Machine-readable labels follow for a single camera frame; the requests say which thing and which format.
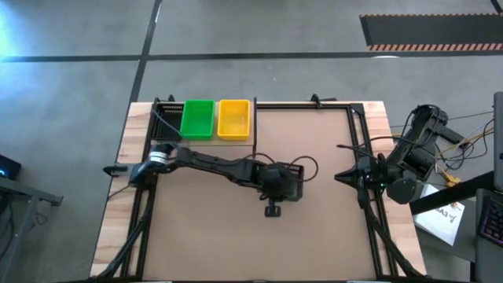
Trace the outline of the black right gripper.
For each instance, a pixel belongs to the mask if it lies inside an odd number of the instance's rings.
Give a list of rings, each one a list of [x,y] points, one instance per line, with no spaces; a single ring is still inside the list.
[[[386,189],[388,167],[384,155],[365,156],[352,167],[334,175],[334,179],[346,185],[357,185],[360,176],[366,189]]]

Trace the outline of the white paper booklet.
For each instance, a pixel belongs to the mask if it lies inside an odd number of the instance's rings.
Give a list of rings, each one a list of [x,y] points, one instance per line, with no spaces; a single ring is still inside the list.
[[[422,230],[453,246],[465,206],[456,202],[415,215],[413,221]]]

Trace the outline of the grey metal cart frame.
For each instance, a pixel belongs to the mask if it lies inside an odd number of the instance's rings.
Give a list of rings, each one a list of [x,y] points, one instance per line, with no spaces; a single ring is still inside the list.
[[[25,203],[24,211],[20,214],[19,222],[14,223],[15,216],[11,218],[12,236],[6,246],[5,252],[0,255],[0,283],[8,281],[9,274],[13,270],[13,264],[18,258],[20,246],[23,244],[39,205],[39,201],[46,201],[51,206],[60,206],[63,200],[58,196],[46,191],[27,186],[8,178],[0,178],[0,193],[6,193],[11,201],[20,200]]]

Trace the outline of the grey desk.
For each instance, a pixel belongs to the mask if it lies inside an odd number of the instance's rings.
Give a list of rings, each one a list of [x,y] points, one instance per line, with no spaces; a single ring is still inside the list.
[[[503,171],[503,92],[494,94],[494,169]],[[477,283],[503,283],[503,248],[478,235],[483,200],[493,197],[503,204],[503,192],[476,191],[477,230],[475,239],[475,280]]]

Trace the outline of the green plastic basket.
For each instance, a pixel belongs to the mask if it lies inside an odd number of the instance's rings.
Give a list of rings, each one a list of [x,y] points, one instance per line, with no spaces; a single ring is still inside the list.
[[[209,140],[213,135],[214,121],[214,100],[187,100],[182,112],[182,137],[186,140]]]

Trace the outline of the black mat with hazard stripe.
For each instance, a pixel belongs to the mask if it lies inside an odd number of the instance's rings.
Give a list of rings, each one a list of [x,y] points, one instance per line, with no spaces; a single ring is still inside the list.
[[[364,14],[359,17],[372,51],[503,51],[503,15]]]

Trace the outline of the yellow plastic basket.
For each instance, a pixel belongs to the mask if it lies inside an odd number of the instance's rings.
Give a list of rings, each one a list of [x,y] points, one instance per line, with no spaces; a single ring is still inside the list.
[[[243,141],[250,134],[250,101],[221,100],[218,104],[219,138],[228,141]]]

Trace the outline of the black device with blue light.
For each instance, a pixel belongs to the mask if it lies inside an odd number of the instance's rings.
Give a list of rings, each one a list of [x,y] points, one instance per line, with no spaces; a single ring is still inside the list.
[[[20,163],[0,154],[0,178],[16,180],[20,169]]]

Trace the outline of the black keyboard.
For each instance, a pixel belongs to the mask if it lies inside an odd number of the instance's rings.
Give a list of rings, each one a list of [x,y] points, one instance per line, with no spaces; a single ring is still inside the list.
[[[503,204],[493,197],[483,200],[478,235],[503,248]]]

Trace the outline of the black table clamp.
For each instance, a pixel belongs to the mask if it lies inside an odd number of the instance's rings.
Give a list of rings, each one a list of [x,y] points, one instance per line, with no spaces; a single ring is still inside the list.
[[[126,175],[129,167],[126,164],[113,164],[103,167],[102,171],[111,177]]]

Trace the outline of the black diagonal metal bar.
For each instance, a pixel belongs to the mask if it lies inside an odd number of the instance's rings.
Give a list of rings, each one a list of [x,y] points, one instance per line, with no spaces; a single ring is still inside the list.
[[[412,215],[419,215],[447,204],[474,197],[478,189],[503,192],[503,171],[490,171],[461,182],[450,189],[439,190],[426,197],[421,197],[409,204],[410,210]]]

